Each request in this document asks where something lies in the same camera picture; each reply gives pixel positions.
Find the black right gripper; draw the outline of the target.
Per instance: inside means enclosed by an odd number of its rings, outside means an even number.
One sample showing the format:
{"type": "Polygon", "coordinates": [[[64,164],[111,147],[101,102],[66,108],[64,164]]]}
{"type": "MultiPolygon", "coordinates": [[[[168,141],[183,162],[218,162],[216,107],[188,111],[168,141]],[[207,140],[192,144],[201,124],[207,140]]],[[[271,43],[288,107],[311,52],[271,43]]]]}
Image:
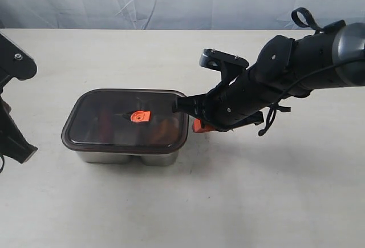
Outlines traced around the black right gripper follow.
{"type": "Polygon", "coordinates": [[[228,131],[264,122],[264,85],[255,73],[243,72],[226,75],[207,94],[177,97],[172,104],[173,112],[186,113],[194,119],[194,133],[228,131]]]}

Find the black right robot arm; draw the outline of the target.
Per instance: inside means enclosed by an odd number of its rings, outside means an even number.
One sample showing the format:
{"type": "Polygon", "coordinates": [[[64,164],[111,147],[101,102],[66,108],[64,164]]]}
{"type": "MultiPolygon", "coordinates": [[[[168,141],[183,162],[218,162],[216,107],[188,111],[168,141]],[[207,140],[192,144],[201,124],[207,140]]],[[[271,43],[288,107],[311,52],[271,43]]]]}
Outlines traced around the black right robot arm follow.
{"type": "Polygon", "coordinates": [[[277,35],[254,64],[244,58],[205,49],[200,66],[219,71],[209,92],[178,98],[173,111],[194,117],[203,130],[225,132],[246,125],[270,128],[289,97],[313,90],[364,86],[364,24],[338,21],[302,39],[277,35]]]}

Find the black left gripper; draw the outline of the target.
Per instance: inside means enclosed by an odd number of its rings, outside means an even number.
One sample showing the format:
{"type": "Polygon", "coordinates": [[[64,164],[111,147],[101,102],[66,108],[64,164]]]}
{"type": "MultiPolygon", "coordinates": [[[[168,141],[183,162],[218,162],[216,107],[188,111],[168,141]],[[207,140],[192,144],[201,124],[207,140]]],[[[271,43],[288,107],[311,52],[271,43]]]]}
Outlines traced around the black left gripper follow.
{"type": "Polygon", "coordinates": [[[1,151],[5,151],[5,156],[23,164],[38,148],[30,144],[15,127],[10,111],[10,106],[1,98],[1,151]]]}

